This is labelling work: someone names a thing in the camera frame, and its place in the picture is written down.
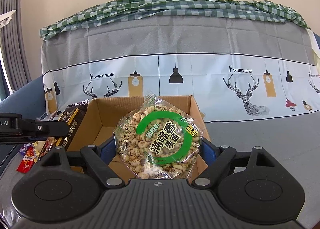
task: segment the red snack wrapper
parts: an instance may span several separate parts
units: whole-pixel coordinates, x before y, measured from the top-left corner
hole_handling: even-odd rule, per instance
[[[34,164],[34,161],[33,161],[34,158],[35,158],[35,154],[33,150],[33,145],[31,145],[27,150],[25,156],[23,157],[22,161],[20,162],[20,165],[17,168],[17,171],[22,173],[27,173]]]

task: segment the snack package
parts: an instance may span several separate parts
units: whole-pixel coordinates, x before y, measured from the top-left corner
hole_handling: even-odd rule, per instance
[[[26,154],[26,152],[27,152],[27,150],[29,149],[30,145],[31,145],[31,142],[30,142],[30,143],[25,143],[25,144],[20,148],[19,152],[20,152],[20,154],[21,154],[22,156],[24,156],[24,155]]]
[[[37,161],[41,160],[41,157],[46,155],[52,149],[52,147],[56,144],[56,142],[57,142],[57,140],[54,137],[48,137],[42,147],[42,150],[41,150],[39,156],[37,157]]]
[[[84,100],[79,103],[68,105],[66,110],[61,115],[59,122],[63,121],[69,125],[69,133],[65,137],[56,138],[56,146],[63,146],[67,150],[73,137],[78,130],[85,113],[87,112],[89,100]]]
[[[38,158],[40,156],[40,153],[45,145],[45,142],[46,141],[36,141],[36,142],[33,142],[33,149],[34,149],[34,154],[35,154],[35,159],[33,160],[34,163],[37,163],[38,161]]]
[[[203,129],[180,109],[148,95],[143,106],[122,118],[115,128],[116,151],[139,178],[188,178]]]
[[[19,167],[17,168],[17,171],[21,173],[27,173],[33,166],[35,154],[34,154],[34,149],[33,145],[31,144],[26,151],[25,156],[23,157],[22,161],[20,162]]]

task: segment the cardboard box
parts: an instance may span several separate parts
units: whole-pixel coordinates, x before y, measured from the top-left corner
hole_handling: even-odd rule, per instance
[[[193,96],[164,96],[160,98],[197,119],[198,122],[201,122],[204,127],[204,137],[210,141],[198,105]],[[88,105],[87,113],[68,151],[78,151],[88,144],[100,145],[105,142],[113,136],[113,130],[119,120],[129,112],[140,108],[143,105],[143,100],[143,97],[112,97],[92,100]],[[112,160],[109,167],[126,183],[128,179],[134,178],[134,174],[120,161],[118,156]],[[191,180],[206,168],[206,163],[198,156]]]

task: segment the pendant lamp print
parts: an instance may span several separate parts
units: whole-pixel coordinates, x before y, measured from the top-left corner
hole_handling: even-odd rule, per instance
[[[58,84],[57,84],[57,82],[54,82],[54,90],[55,90],[55,92],[56,92],[56,95],[60,95],[60,89],[59,89],[59,87],[58,87]]]
[[[203,113],[203,112],[200,111],[200,115],[201,115],[202,119],[205,118],[205,113]]]
[[[304,100],[302,100],[303,103],[303,107],[305,108],[305,110],[311,111],[312,107],[311,105],[308,105]]]
[[[134,72],[128,78],[129,97],[143,96],[143,78],[136,71],[136,57],[134,57]]]
[[[266,87],[267,97],[276,97],[275,85],[273,83],[272,75],[267,71],[266,58],[264,58],[264,65],[266,72],[263,73],[264,86]]]
[[[289,70],[287,70],[287,77],[286,77],[286,80],[287,80],[287,82],[288,82],[288,83],[292,83],[292,82],[293,82],[293,80],[292,80],[292,76],[290,75]]]
[[[181,74],[178,72],[178,68],[176,64],[176,55],[174,55],[174,68],[173,68],[173,73],[169,78],[169,83],[173,83],[173,84],[183,83],[183,78]]]
[[[44,85],[44,86],[46,87],[44,94],[45,94],[45,99],[48,102],[48,110],[49,110],[50,114],[53,114],[55,111],[58,110],[57,101],[54,96],[54,92],[53,92],[52,88],[48,88],[46,85]]]
[[[252,97],[252,91],[254,91],[255,89],[257,89],[258,85],[259,85],[259,79],[258,82],[255,81],[255,79],[253,78],[252,75],[250,75],[253,79],[253,85],[250,85],[249,82],[249,88],[247,89],[246,94],[242,94],[240,89],[237,88],[237,82],[235,82],[235,86],[233,87],[233,85],[231,85],[230,83],[230,79],[232,77],[232,75],[230,76],[230,78],[228,79],[228,83],[225,81],[224,77],[223,77],[223,81],[226,84],[226,86],[228,87],[228,89],[236,92],[237,97],[241,98],[243,101],[243,105],[244,105],[244,109],[247,111],[248,115],[251,116],[264,116],[264,115],[268,115],[270,112],[270,109],[266,106],[256,106],[253,105],[250,102],[250,98]]]
[[[291,111],[295,111],[295,108],[294,108],[294,107],[296,107],[297,105],[296,105],[295,103],[292,103],[292,102],[288,99],[288,97],[287,97],[287,95],[286,95],[286,93],[285,93],[284,87],[283,87],[283,82],[282,82],[282,76],[281,76],[281,71],[280,71],[279,60],[278,60],[278,66],[279,66],[279,73],[280,73],[280,79],[281,79],[281,86],[282,86],[282,89],[283,89],[283,92],[284,92],[284,95],[285,95],[285,99],[286,99],[285,107],[288,107]]]

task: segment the metal screw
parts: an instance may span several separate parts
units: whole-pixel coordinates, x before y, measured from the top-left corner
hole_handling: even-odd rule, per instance
[[[200,178],[195,180],[195,184],[197,186],[208,186],[210,184],[210,180],[208,180],[205,177],[200,177]]]
[[[118,186],[122,183],[122,179],[118,178],[118,177],[111,177],[109,179],[107,179],[107,184],[109,186]]]

